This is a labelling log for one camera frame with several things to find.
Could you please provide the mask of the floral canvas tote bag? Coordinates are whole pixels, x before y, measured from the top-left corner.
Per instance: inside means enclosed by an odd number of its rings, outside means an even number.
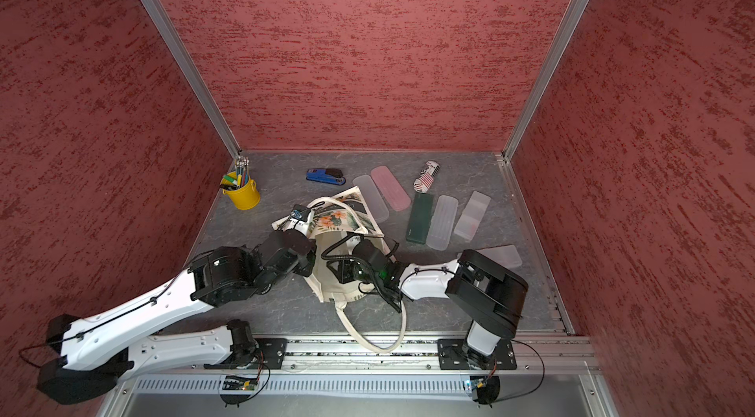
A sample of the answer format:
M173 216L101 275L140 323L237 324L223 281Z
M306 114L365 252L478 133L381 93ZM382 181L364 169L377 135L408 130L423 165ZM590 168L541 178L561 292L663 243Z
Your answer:
M389 246L367 199L358 187L297 205L288 216L271 225L275 230L297 230L315 242L313 270L305 281L322 303L334 306L336 315L363 348L388 354L399 348L407 328L407 312L397 285L400 268L394 259L398 245ZM346 307L377 296L400 315L393 344L374 344L360 334L346 315Z

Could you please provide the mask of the green pencil case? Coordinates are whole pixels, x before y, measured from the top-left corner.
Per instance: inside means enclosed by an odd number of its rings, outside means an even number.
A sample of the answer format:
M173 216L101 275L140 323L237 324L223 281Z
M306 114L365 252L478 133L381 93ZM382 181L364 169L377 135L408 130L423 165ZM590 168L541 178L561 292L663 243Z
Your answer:
M406 240L414 244L425 244L429 234L435 197L429 193L415 194L409 222L406 230Z

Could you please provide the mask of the pink pencil case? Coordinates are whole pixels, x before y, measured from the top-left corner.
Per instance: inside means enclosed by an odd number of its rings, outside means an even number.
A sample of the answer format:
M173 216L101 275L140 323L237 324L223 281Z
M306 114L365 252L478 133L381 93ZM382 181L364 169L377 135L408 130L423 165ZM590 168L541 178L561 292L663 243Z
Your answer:
M395 212L401 212L411 206L411 199L392 171L385 165L371 171L373 182Z

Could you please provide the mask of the clear ribbed pencil case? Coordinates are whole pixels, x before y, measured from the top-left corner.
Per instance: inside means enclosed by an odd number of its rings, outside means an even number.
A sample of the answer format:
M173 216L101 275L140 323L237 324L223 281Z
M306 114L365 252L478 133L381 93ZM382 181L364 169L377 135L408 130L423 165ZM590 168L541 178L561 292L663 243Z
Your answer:
M458 209L458 200L448 195L438 197L426 239L428 248L444 251L448 248Z

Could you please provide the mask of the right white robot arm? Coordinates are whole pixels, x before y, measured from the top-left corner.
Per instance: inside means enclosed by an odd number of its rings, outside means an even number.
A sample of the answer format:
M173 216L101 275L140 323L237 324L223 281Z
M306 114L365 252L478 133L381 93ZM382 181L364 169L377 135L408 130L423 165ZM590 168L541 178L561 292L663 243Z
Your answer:
M467 249L444 264L418 266L393 260L393 248L385 252L373 239L356 232L328 246L320 254L327 279L346 291L336 292L325 281L320 291L330 293L330 301L347 332L361 346L375 353L391 353L399 347L380 347L356 331L345 315L345 307L369 295L379 297L401 316L399 334L406 334L407 301L425 298L448 299L471 320L461 344L445 342L438 346L440 367L489 370L513 369L511 342L522 318L529 285L523 277L499 265L476 250Z

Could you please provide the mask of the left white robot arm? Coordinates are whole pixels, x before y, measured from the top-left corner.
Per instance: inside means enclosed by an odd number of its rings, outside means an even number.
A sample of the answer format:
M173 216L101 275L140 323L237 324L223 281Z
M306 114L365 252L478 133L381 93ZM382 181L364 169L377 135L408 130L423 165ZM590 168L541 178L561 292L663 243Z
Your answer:
M275 230L253 249L201 253L170 281L108 311L88 318L60 315L49 322L45 340L57 356L39 366L37 389L72 405L135 377L190 365L259 373L267 365L265 354L246 321L188 334L163 331L263 295L290 274L310 275L316 252L316 243L304 233Z

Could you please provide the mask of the yellow pen cup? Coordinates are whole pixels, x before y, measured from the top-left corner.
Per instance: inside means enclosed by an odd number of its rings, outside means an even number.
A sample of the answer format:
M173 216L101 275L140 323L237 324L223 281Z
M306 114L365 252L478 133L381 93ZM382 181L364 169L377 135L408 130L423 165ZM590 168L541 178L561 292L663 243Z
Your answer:
M261 193L253 180L249 159L246 157L239 157L235 161L233 171L222 177L220 189L240 211L251 210L261 202Z

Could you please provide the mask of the blue black stapler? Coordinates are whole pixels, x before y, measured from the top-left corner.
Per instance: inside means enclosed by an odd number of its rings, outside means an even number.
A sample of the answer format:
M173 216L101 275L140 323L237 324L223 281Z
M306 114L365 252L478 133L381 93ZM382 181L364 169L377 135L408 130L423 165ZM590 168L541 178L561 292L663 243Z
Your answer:
M327 169L309 169L306 173L306 179L308 181L338 186L346 183L343 172L340 169L333 169L332 167L328 167Z

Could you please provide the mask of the flag pattern can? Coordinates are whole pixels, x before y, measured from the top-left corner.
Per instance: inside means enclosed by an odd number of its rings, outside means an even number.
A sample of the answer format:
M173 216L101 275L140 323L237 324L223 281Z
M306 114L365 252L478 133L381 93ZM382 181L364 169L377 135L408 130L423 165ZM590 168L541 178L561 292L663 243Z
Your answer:
M439 163L427 161L414 181L414 190L418 193L428 193L435 182L435 175L439 169Z

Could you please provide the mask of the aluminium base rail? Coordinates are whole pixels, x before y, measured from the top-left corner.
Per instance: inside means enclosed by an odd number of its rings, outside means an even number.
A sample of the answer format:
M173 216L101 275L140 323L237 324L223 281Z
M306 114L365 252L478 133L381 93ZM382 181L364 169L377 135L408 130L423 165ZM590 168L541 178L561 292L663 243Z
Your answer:
M534 395L546 377L577 377L593 416L617 409L589 338L532 336L505 340L484 368L470 364L452 336L407 336L392 354L369 352L345 336L261 338L273 348L263 369L189 369L151 372L106 395L101 416L122 416L139 393L156 395L323 395L473 399L479 383L499 380L499 401Z

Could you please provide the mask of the left corner aluminium post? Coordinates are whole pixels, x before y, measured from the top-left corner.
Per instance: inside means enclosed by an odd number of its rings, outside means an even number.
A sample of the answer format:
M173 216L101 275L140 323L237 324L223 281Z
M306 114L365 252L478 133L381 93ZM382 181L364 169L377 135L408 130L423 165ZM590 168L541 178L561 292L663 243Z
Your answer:
M160 0L140 0L140 2L143 4L149 18L151 18L151 22L157 28L163 42L167 45L173 59L189 83L226 150L232 158L238 158L242 153L241 146L233 135L221 110L218 108L208 85L204 82L196 63L194 63L189 51L182 42L165 7Z

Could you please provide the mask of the corner aluminium post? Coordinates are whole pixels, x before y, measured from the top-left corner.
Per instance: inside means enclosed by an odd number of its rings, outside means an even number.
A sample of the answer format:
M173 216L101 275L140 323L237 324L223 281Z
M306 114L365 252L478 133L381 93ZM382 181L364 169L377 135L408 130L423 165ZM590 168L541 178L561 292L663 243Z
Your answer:
M552 39L548 53L546 54L538 76L525 101L521 115L514 126L505 149L503 150L504 163L511 163L513 161L514 155L542 102L542 98L547 92L552 78L556 74L558 65L570 44L571 38L576 31L589 2L590 0L569 0L568 6L562 16L562 21L560 21L560 25L558 25L558 30L556 30L556 34L554 34L554 39Z
M218 108L208 85L204 82L196 63L194 63L189 51L182 42L165 7L160 0L140 0L140 2L143 4L149 18L151 18L151 22L157 28L163 42L167 45L173 59L189 83L226 150L232 158L238 158L242 153L241 146L233 135L221 110Z

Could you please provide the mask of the right corner aluminium post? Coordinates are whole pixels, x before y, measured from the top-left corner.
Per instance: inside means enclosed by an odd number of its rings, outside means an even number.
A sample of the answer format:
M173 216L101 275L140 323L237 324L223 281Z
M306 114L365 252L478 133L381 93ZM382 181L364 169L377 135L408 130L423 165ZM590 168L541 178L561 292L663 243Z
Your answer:
M547 92L552 78L556 74L558 65L570 44L571 38L576 31L589 2L590 0L569 0L568 6L562 16L562 21L560 21L560 25L558 25L558 30L556 30L556 34L554 34L554 39L552 39L548 53L546 54L538 76L525 101L521 115L514 126L505 149L503 150L504 163L511 163L513 161L514 155L542 102L542 98Z

